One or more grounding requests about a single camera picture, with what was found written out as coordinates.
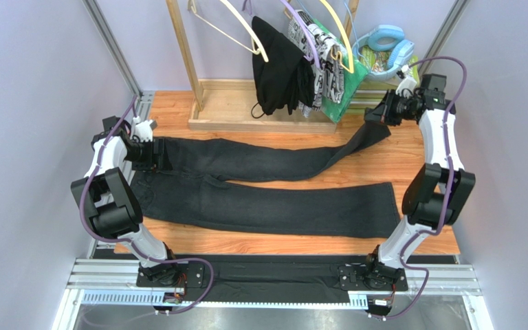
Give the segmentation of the black denim trousers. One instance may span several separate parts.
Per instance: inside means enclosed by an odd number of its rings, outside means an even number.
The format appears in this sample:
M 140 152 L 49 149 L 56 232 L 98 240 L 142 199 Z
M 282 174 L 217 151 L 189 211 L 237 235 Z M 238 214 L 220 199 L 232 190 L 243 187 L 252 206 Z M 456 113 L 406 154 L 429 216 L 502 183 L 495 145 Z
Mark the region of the black denim trousers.
M 137 171 L 131 188 L 143 214 L 160 221 L 235 232 L 386 238 L 400 219 L 388 182 L 313 190 L 260 183 L 310 179 L 390 134 L 385 126 L 364 124 L 341 146 L 298 150 L 168 137 L 173 170 Z

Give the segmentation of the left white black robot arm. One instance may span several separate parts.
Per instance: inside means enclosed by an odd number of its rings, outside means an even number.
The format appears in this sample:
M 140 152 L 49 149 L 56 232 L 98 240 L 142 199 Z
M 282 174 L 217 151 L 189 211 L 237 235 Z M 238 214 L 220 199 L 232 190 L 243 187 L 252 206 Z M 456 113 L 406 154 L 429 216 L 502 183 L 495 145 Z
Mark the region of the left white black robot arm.
M 116 116 L 105 118 L 103 132 L 93 136 L 93 160 L 82 179 L 71 183 L 88 233 L 106 243 L 119 243 L 139 261 L 142 278 L 174 285 L 181 277 L 168 246 L 143 224 L 142 207 L 123 173 L 150 170 L 161 161 L 155 152 L 154 120 L 135 116 L 132 122 Z

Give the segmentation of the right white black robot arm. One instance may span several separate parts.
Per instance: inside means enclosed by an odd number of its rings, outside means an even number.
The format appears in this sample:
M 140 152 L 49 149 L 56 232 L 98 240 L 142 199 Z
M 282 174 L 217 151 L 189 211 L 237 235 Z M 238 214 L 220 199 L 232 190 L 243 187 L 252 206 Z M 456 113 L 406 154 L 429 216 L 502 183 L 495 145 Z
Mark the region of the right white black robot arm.
M 414 120 L 421 131 L 425 162 L 407 188 L 403 218 L 387 240 L 366 258 L 364 278 L 376 287 L 396 283 L 409 256 L 429 236 L 457 220 L 476 178 L 465 170 L 454 138 L 455 108 L 446 99 L 446 77 L 425 75 L 413 90 L 387 91 L 365 111 L 366 123 L 397 126 Z

